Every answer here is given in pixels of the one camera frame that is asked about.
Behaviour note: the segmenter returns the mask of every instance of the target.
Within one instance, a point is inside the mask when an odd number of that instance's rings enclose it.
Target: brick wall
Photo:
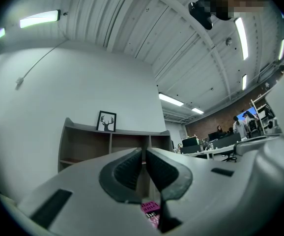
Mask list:
[[[278,70],[265,82],[273,85],[275,80],[279,80],[280,77],[281,73]],[[223,108],[210,116],[186,125],[188,136],[193,136],[196,134],[199,139],[208,137],[208,134],[217,131],[218,125],[222,127],[224,132],[228,131],[228,129],[234,124],[233,117],[251,108],[251,100],[255,100],[259,94],[264,94],[266,92],[264,87],[265,82],[228,107]],[[257,106],[262,106],[264,103],[265,100],[262,99],[257,102]]]

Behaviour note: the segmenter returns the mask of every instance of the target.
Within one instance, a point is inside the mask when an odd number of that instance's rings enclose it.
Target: picture frame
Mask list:
[[[116,132],[116,119],[117,114],[99,111],[96,130],[106,131],[106,132]]]

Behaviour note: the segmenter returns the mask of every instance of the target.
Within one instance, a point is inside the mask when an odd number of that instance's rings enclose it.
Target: white desk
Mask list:
[[[212,159],[213,159],[215,154],[219,154],[219,153],[223,153],[223,152],[233,150],[234,146],[235,146],[235,144],[229,145],[229,146],[223,147],[223,148],[210,149],[210,150],[205,150],[205,151],[202,151],[202,152],[191,153],[191,154],[183,154],[183,155],[187,155],[187,156],[207,155],[207,159],[210,159],[209,154],[212,154]]]

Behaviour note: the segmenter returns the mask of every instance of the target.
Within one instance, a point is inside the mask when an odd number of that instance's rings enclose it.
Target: pink book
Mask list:
[[[145,213],[154,228],[158,227],[160,220],[160,206],[154,201],[143,203],[141,210]]]

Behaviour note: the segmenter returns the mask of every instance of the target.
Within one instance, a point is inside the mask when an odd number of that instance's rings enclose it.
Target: television screen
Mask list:
[[[254,107],[251,107],[250,109],[247,109],[251,114],[256,116],[256,110]],[[242,112],[240,115],[237,115],[239,120],[245,120],[245,118],[242,117],[242,115],[244,114],[244,112]]]

